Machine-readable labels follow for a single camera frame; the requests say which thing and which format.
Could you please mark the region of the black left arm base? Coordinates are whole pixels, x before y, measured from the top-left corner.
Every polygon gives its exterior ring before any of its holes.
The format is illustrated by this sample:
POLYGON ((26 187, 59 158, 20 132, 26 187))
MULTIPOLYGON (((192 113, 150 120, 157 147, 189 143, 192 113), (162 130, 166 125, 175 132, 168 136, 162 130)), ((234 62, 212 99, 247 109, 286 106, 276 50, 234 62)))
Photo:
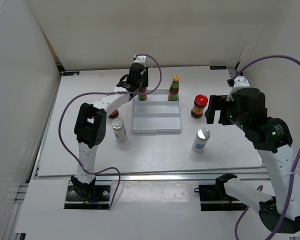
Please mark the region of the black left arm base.
POLYGON ((76 188, 69 184, 64 200, 64 209, 67 210, 108 210, 111 200, 111 185, 95 185, 92 196, 82 197, 76 188))

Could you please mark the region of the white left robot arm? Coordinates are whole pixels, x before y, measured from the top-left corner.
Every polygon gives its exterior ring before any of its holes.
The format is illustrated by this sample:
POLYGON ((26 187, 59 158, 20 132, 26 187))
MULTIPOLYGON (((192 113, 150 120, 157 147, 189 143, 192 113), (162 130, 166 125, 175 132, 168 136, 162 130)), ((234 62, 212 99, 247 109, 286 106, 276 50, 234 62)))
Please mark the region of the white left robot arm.
POLYGON ((126 80, 120 79, 111 94, 101 100, 80 106, 74 127, 78 142, 78 169, 71 182, 76 193, 83 200, 90 200, 95 195, 96 152, 106 135, 107 118, 117 108, 128 103, 148 83, 148 68, 145 63, 132 63, 126 80))

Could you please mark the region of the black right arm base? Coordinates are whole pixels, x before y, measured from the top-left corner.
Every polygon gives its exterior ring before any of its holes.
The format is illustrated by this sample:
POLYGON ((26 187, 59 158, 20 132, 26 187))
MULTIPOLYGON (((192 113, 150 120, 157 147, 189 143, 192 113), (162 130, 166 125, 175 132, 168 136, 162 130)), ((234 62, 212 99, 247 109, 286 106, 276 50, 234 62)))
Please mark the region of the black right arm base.
POLYGON ((193 190, 199 194, 200 210, 202 212, 243 211, 247 206, 228 195, 217 193, 215 185, 199 185, 193 190))

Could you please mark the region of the tall sauce bottle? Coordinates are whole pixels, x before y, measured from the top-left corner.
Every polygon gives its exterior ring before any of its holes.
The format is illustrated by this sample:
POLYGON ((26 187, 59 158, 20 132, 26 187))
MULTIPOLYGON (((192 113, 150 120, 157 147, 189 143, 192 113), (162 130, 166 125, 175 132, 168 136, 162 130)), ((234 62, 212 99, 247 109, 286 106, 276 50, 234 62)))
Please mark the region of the tall sauce bottle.
POLYGON ((140 94, 138 95, 138 99, 140 101, 145 101, 147 99, 147 88, 146 87, 141 87, 139 89, 140 94))
POLYGON ((180 76, 174 75, 168 92, 168 101, 177 101, 179 99, 179 82, 180 76))

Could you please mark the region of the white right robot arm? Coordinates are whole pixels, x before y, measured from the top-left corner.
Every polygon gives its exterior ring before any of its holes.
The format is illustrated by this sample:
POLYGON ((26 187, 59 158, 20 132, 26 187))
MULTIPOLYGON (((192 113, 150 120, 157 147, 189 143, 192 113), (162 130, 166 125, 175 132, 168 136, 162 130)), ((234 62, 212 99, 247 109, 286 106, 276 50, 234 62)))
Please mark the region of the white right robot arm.
POLYGON ((211 95, 204 114, 207 124, 213 124, 216 111, 220 112, 219 124, 237 126, 253 144, 274 191, 274 195, 260 192, 235 174, 226 173, 215 180, 216 197, 241 201, 258 213, 263 225, 274 234, 299 232, 300 177, 294 168, 297 161, 293 159, 287 124, 268 116, 265 94, 253 87, 239 89, 230 97, 211 95))

